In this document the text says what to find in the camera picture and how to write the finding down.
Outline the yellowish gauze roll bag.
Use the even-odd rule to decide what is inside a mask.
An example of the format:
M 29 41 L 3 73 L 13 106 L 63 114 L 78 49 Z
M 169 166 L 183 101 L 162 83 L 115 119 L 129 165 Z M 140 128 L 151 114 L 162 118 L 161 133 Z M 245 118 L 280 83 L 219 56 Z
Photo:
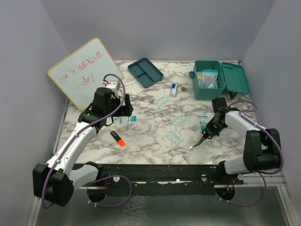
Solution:
M 206 87 L 206 78 L 203 71 L 197 72 L 198 87 L 204 89 Z

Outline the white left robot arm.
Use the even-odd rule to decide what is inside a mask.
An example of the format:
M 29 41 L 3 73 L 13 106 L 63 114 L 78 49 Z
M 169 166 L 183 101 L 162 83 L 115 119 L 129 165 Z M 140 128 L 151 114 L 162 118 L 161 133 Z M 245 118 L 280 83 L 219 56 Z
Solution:
M 65 206 L 73 192 L 86 184 L 100 185 L 113 179 L 118 182 L 121 175 L 106 176 L 104 166 L 88 161 L 79 169 L 73 166 L 87 144 L 107 126 L 107 118 L 131 116 L 133 107 L 130 97 L 118 96 L 115 88 L 100 87 L 94 100 L 79 115 L 78 123 L 61 149 L 45 164 L 37 164 L 32 171 L 34 196 L 51 204 Z

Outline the teal divided tray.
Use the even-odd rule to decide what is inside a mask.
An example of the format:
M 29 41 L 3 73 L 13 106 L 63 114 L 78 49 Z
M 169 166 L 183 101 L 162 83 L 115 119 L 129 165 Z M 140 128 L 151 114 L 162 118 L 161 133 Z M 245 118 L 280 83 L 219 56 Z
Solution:
M 163 73 L 147 58 L 142 58 L 127 68 L 144 88 L 149 88 L 164 77 Z

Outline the long gauze dressing packet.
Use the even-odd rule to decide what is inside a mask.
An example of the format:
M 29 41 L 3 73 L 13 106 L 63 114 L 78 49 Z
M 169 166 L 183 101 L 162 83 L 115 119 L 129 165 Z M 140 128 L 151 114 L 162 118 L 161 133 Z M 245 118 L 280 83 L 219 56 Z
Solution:
M 208 124 L 208 116 L 206 115 L 199 115 L 198 116 L 198 123 L 199 123 L 199 129 L 200 131 L 204 131 L 206 128 L 206 125 Z

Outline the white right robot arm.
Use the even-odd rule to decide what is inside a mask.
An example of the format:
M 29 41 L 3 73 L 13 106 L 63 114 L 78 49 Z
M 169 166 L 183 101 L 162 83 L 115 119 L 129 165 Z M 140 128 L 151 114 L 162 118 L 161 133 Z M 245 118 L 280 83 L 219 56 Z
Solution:
M 233 174 L 259 172 L 276 174 L 284 165 L 280 135 L 276 129 L 267 129 L 244 115 L 245 110 L 227 105 L 225 98 L 212 100 L 214 117 L 202 131 L 202 141 L 219 136 L 230 127 L 245 139 L 243 154 L 235 159 L 222 161 L 218 165 L 216 179 L 227 184 Z

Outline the blue cotton swab bag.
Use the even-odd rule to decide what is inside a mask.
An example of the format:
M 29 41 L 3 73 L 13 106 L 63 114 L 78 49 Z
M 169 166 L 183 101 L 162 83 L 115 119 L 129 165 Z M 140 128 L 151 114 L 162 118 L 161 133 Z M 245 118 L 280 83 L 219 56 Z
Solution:
M 217 89 L 218 88 L 218 70 L 207 69 L 203 70 L 203 74 L 205 77 L 205 88 L 207 89 Z

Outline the black handled scissors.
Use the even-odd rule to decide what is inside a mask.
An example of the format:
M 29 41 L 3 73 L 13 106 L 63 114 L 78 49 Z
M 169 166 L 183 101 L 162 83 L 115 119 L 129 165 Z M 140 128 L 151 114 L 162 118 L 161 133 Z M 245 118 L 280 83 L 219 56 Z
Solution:
M 211 139 L 211 138 L 212 138 L 212 135 L 211 135 L 210 133 L 206 133 L 206 132 L 204 131 L 204 133 L 203 133 L 201 139 L 200 139 L 196 144 L 192 145 L 192 146 L 190 147 L 190 149 L 193 149 L 193 148 L 195 148 L 195 147 L 201 145 L 205 140 Z

